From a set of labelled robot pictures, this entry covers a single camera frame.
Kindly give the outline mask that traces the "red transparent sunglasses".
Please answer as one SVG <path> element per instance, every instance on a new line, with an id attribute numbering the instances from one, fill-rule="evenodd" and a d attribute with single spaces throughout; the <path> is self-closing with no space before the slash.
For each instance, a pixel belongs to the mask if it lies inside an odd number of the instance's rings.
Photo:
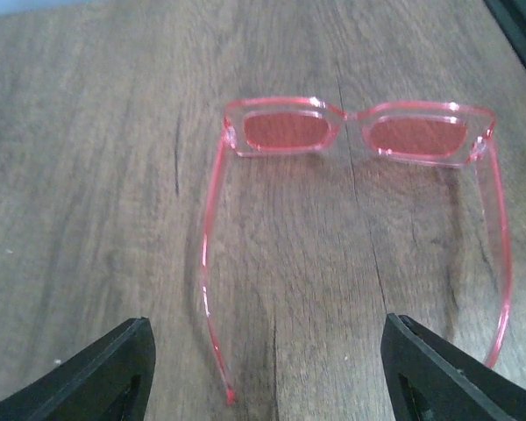
<path id="1" fill-rule="evenodd" d="M 508 328 L 512 296 L 512 250 L 501 169 L 494 140 L 493 111 L 476 106 L 424 101 L 381 103 L 344 111 L 316 97 L 274 96 L 233 101 L 224 108 L 217 157 L 208 189 L 200 252 L 200 287 L 208 322 L 210 236 L 217 213 L 225 159 L 314 153 L 328 148 L 355 125 L 374 156 L 441 168 L 475 167 L 496 281 L 499 318 L 484 364 L 494 367 Z"/>

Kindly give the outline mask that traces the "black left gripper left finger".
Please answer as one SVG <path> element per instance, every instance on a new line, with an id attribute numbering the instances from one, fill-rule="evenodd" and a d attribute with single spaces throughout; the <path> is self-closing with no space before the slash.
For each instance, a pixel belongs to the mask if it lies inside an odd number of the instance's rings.
<path id="1" fill-rule="evenodd" d="M 156 361 L 148 318 L 129 318 L 0 401 L 0 420 L 143 420 Z"/>

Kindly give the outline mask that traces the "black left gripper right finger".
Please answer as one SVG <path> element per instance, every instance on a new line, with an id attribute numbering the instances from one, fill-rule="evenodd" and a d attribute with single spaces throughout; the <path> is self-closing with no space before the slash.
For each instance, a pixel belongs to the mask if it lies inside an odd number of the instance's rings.
<path id="1" fill-rule="evenodd" d="M 526 421 L 526 389 L 408 316 L 387 314 L 380 354 L 397 421 Z"/>

